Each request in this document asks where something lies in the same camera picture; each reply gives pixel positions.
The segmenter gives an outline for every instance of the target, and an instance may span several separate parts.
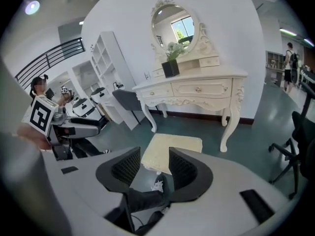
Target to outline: ornate mirror frame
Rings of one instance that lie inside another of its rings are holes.
[[[175,2],[173,0],[164,0],[164,1],[158,0],[157,3],[155,4],[155,7],[152,8],[151,20],[150,20],[150,32],[151,32],[151,37],[152,37],[151,46],[155,52],[156,66],[157,66],[157,68],[155,68],[154,70],[160,69],[161,63],[166,61],[165,49],[161,47],[161,45],[158,43],[158,40],[153,31],[154,19],[156,15],[162,9],[168,7],[169,5],[178,5],[181,8],[183,8],[192,17],[192,20],[194,23],[194,36],[193,36],[192,42],[187,47],[186,52],[178,56],[177,62],[182,63],[182,62],[192,61],[192,60],[197,60],[197,59],[199,60],[203,59],[202,62],[204,62],[205,61],[204,58],[214,57],[215,59],[212,59],[211,62],[210,60],[208,60],[209,66],[220,65],[219,55],[206,35],[205,24],[199,22],[197,16],[190,9],[185,8],[180,3]]]

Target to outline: white bookshelf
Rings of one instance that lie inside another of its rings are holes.
[[[91,51],[92,64],[100,83],[110,94],[108,102],[102,103],[102,106],[116,123],[125,121],[132,130],[138,123],[130,111],[124,108],[114,99],[112,92],[115,90],[113,84],[124,86],[120,89],[132,91],[135,82],[130,70],[125,62],[124,56],[116,41],[112,31],[103,31],[98,36],[94,49]],[[139,120],[144,115],[142,112],[136,113]]]

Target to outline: black plant pot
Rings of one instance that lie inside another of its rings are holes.
[[[162,63],[162,67],[166,78],[174,77],[179,74],[176,59]]]

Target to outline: power outlet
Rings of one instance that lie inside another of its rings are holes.
[[[151,79],[150,73],[148,71],[144,73],[144,76],[146,76],[147,80]]]

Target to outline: ceiling light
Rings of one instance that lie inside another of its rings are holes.
[[[291,35],[291,36],[296,36],[295,33],[291,32],[291,31],[289,31],[289,30],[286,30],[286,29],[280,29],[280,31],[282,31],[282,32],[284,32],[284,33],[286,33],[286,34],[289,34],[289,35]]]
[[[30,2],[26,8],[25,8],[25,13],[28,15],[34,14],[36,11],[39,9],[39,2],[38,1],[32,1]]]
[[[308,39],[304,38],[304,41],[307,42],[307,43],[309,43],[311,46],[314,47],[314,44],[313,44],[311,41],[309,41]]]

